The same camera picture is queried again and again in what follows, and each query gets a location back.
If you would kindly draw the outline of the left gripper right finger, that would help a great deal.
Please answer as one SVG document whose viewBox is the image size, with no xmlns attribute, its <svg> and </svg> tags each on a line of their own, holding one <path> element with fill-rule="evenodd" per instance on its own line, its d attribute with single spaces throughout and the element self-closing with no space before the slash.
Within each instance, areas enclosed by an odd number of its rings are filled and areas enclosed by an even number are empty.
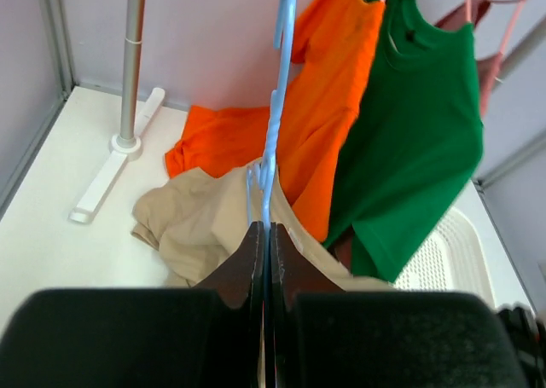
<svg viewBox="0 0 546 388">
<path fill-rule="evenodd" d="M 270 272 L 276 385 L 301 387 L 305 349 L 300 343 L 304 323 L 297 314 L 298 298 L 342 289 L 297 250 L 281 223 L 270 228 Z"/>
</svg>

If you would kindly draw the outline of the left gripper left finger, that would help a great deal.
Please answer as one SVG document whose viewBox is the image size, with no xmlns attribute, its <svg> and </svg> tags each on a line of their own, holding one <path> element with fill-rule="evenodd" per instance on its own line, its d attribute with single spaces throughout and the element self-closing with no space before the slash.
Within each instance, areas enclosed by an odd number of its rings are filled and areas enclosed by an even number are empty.
<svg viewBox="0 0 546 388">
<path fill-rule="evenodd" d="M 216 299 L 206 348 L 212 387 L 258 387 L 264 303 L 264 224 L 253 222 L 237 250 L 197 287 Z"/>
</svg>

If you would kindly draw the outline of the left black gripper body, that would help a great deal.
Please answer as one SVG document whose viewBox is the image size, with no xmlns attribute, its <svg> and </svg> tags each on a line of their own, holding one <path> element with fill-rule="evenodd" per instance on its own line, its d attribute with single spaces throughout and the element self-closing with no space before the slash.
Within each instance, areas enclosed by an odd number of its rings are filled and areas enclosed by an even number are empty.
<svg viewBox="0 0 546 388">
<path fill-rule="evenodd" d="M 255 387 L 260 325 L 209 290 L 46 290 L 1 339 L 4 387 Z M 300 294 L 269 387 L 542 387 L 545 332 L 447 292 Z"/>
</svg>

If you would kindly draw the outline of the beige t shirt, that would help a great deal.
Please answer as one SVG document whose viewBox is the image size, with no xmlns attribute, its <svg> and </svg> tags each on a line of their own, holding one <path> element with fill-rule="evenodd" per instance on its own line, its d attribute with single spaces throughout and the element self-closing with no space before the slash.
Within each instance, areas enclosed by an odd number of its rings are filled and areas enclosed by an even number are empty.
<svg viewBox="0 0 546 388">
<path fill-rule="evenodd" d="M 133 207 L 133 236 L 155 249 L 170 270 L 167 285 L 193 287 L 241 244 L 251 219 L 261 216 L 262 194 L 247 186 L 247 168 L 220 178 L 194 168 L 144 194 Z M 271 219 L 287 229 L 296 249 L 346 291 L 390 291 L 371 277 L 351 275 L 299 222 L 278 183 L 270 199 Z"/>
</svg>

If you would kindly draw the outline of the light blue hanger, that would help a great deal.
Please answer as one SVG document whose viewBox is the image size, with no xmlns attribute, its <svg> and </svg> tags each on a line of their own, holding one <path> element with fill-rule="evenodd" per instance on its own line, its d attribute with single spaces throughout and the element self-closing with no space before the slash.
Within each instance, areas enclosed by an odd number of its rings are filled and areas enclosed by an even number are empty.
<svg viewBox="0 0 546 388">
<path fill-rule="evenodd" d="M 264 224 L 266 235 L 270 233 L 270 200 L 276 175 L 276 149 L 280 133 L 281 118 L 287 93 L 291 67 L 293 34 L 297 0 L 280 0 L 278 5 L 274 48 L 280 51 L 280 64 L 276 87 L 270 95 L 269 119 L 265 135 L 262 159 L 247 167 L 247 217 L 253 221 L 251 189 L 257 187 L 262 193 L 261 212 L 258 218 Z"/>
</svg>

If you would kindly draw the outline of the orange t shirt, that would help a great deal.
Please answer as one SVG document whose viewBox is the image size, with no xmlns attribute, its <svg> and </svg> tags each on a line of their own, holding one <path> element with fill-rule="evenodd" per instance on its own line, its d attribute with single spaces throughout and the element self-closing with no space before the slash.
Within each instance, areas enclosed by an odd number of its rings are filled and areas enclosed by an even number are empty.
<svg viewBox="0 0 546 388">
<path fill-rule="evenodd" d="M 381 1 L 313 0 L 296 20 L 289 83 L 276 148 L 279 181 L 295 216 L 319 241 L 328 234 L 334 173 L 357 120 L 385 11 Z M 200 167 L 221 177 L 264 151 L 267 107 L 193 106 L 165 155 L 169 177 Z"/>
</svg>

